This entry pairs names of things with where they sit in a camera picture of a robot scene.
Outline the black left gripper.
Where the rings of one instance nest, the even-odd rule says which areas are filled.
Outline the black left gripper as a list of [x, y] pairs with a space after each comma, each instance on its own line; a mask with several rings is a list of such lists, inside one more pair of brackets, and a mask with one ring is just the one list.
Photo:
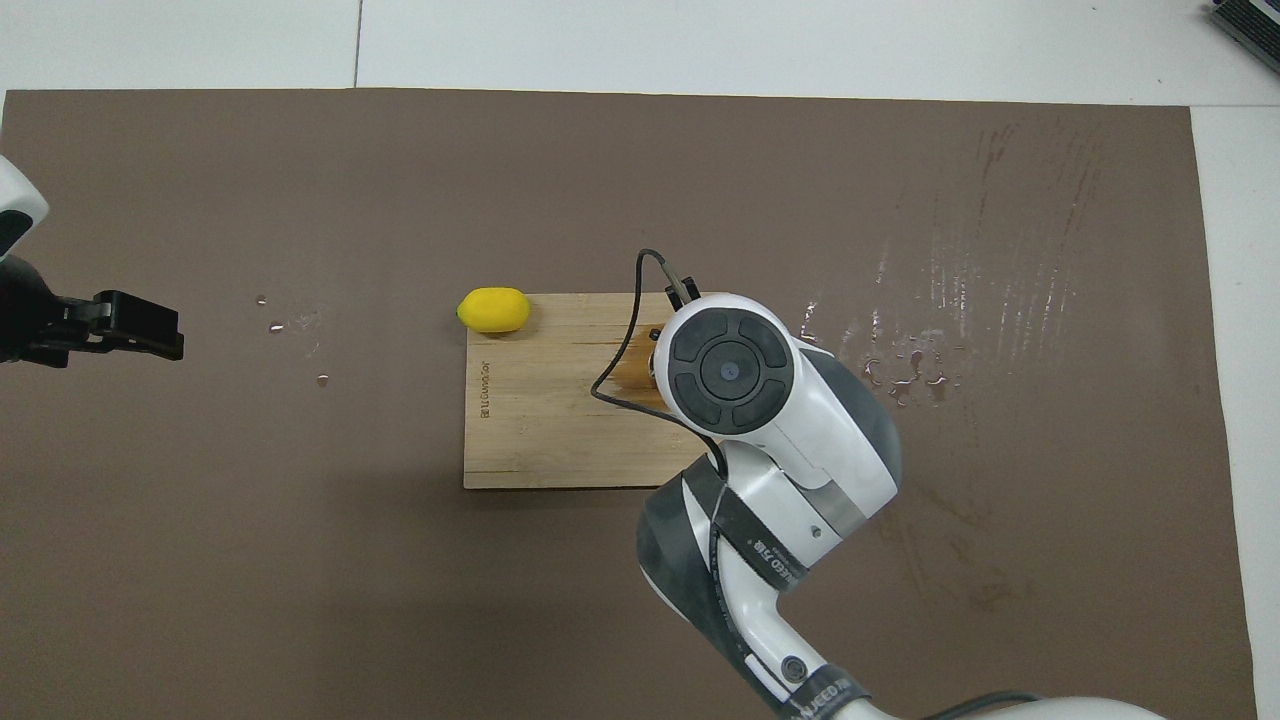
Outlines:
[[97, 336], [114, 348], [163, 359], [186, 356], [186, 337], [179, 329], [177, 310], [119, 290], [97, 293], [97, 302], [56, 300], [41, 274], [26, 260], [5, 258], [0, 263], [0, 364], [26, 361], [60, 366], [60, 351], [33, 347], [41, 331], [55, 320], [58, 348], [88, 348], [95, 343], [96, 319]]

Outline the brown table mat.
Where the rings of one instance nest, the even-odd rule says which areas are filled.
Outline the brown table mat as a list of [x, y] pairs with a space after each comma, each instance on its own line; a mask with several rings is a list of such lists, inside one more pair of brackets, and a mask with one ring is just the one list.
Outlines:
[[901, 495], [783, 601], [883, 708], [1254, 720], [1185, 108], [9, 92], [59, 293], [186, 357], [0, 366], [0, 720], [735, 720], [635, 489], [462, 487], [474, 287], [655, 249], [855, 372]]

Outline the yellow lemon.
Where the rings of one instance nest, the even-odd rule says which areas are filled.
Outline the yellow lemon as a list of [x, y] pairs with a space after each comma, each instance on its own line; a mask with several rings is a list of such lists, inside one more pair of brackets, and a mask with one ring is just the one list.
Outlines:
[[504, 334], [521, 329], [531, 316], [529, 297], [513, 287], [477, 287], [465, 295], [454, 310], [457, 319], [474, 332]]

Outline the wooden cutting board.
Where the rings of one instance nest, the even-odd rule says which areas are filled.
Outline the wooden cutting board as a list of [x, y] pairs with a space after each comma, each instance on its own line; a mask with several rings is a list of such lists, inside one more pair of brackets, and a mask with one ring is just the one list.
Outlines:
[[466, 489], [652, 488], [705, 452], [649, 374], [662, 293], [534, 293], [527, 323], [468, 332]]

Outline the dark ribbed device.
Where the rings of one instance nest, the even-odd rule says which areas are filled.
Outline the dark ribbed device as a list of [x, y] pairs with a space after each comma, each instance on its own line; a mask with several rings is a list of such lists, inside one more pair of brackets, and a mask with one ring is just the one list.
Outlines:
[[1211, 0], [1210, 19], [1280, 74], [1280, 0]]

